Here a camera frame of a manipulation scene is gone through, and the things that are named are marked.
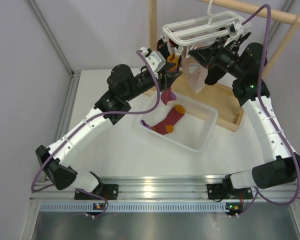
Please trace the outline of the maroon purple sock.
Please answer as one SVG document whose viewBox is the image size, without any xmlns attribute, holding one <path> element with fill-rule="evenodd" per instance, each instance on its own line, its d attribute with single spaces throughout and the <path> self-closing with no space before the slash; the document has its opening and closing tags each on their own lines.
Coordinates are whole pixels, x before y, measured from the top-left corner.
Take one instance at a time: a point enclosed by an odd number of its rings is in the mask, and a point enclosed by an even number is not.
<svg viewBox="0 0 300 240">
<path fill-rule="evenodd" d="M 144 120 L 141 124 L 161 135 L 170 134 L 174 131 L 175 124 L 185 115 L 186 110 L 182 105 L 175 105 L 170 109 L 166 117 L 154 126 L 148 125 Z"/>
</svg>

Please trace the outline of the maroon orange sock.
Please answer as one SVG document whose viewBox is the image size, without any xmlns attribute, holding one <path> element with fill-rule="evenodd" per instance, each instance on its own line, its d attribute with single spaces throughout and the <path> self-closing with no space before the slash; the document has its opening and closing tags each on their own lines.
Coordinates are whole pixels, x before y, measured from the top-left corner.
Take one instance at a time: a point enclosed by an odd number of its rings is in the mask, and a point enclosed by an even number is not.
<svg viewBox="0 0 300 240">
<path fill-rule="evenodd" d="M 174 82 L 174 76 L 176 75 L 178 66 L 179 66 L 179 56 L 176 55 L 175 53 L 171 53 L 168 58 L 167 58 L 167 63 L 168 64 L 174 64 L 167 70 L 167 79 L 165 81 L 162 94 L 160 96 L 161 101 L 163 102 L 164 105 L 167 105 L 168 102 L 174 101 L 177 99 L 176 95 L 172 92 L 172 84 Z"/>
</svg>

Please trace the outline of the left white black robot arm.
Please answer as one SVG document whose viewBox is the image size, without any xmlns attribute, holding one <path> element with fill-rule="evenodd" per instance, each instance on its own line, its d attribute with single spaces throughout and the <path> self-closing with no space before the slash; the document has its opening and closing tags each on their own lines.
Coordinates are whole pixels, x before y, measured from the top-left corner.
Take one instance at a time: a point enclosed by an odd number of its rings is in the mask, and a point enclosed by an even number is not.
<svg viewBox="0 0 300 240">
<path fill-rule="evenodd" d="M 94 104 L 89 113 L 72 130 L 49 146 L 40 145 L 35 154 L 40 170 L 57 190 L 83 190 L 93 199 L 103 194 L 104 184 L 92 171 L 79 172 L 72 162 L 94 138 L 132 114 L 129 102 L 155 87 L 158 94 L 167 90 L 182 74 L 172 62 L 151 73 L 143 66 L 137 75 L 126 64 L 115 66 L 107 79 L 108 90 Z"/>
</svg>

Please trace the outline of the navy santa sock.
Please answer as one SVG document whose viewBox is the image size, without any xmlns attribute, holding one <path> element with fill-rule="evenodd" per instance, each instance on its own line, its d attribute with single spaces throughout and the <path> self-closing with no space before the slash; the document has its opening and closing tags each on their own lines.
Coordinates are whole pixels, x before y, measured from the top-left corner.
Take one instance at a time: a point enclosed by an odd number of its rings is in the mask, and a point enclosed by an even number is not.
<svg viewBox="0 0 300 240">
<path fill-rule="evenodd" d="M 168 41 L 167 48 L 170 53 L 173 53 L 175 50 L 177 50 L 179 48 L 179 45 L 173 41 Z"/>
</svg>

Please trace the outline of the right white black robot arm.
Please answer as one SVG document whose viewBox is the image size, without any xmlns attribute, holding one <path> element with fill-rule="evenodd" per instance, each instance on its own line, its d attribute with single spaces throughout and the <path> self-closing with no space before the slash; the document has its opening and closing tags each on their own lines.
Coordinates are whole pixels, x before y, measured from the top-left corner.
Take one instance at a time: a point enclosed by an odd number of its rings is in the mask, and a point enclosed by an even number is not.
<svg viewBox="0 0 300 240">
<path fill-rule="evenodd" d="M 232 92 L 250 119 L 262 149 L 264 163 L 249 170 L 228 174 L 222 180 L 223 192 L 236 198 L 242 189 L 267 189 L 300 180 L 300 155 L 290 145 L 272 107 L 270 92 L 262 79 L 267 63 L 264 46 L 250 43 L 238 54 L 239 43 L 210 46 L 188 53 L 208 70 L 207 85 L 214 85 L 225 74 L 235 77 Z"/>
</svg>

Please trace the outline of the white plastic clip hanger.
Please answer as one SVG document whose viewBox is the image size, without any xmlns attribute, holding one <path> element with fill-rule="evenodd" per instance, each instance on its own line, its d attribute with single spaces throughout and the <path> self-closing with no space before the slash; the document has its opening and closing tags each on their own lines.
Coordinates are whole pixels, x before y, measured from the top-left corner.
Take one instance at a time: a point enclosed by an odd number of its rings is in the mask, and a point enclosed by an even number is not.
<svg viewBox="0 0 300 240">
<path fill-rule="evenodd" d="M 193 18 L 189 20 L 169 23 L 163 26 L 163 35 L 161 39 L 165 44 L 168 41 L 173 41 L 178 45 L 178 49 L 174 51 L 176 55 L 180 55 L 185 47 L 187 51 L 212 45 L 217 38 L 228 36 L 228 40 L 224 46 L 227 46 L 234 40 L 237 40 L 240 35 L 229 36 L 227 24 L 231 22 L 240 22 L 244 28 L 245 35 L 251 28 L 251 23 L 241 15 L 233 11 L 222 11 L 212 13 L 213 1 L 209 1 L 207 7 L 207 15 L 203 17 Z"/>
</svg>

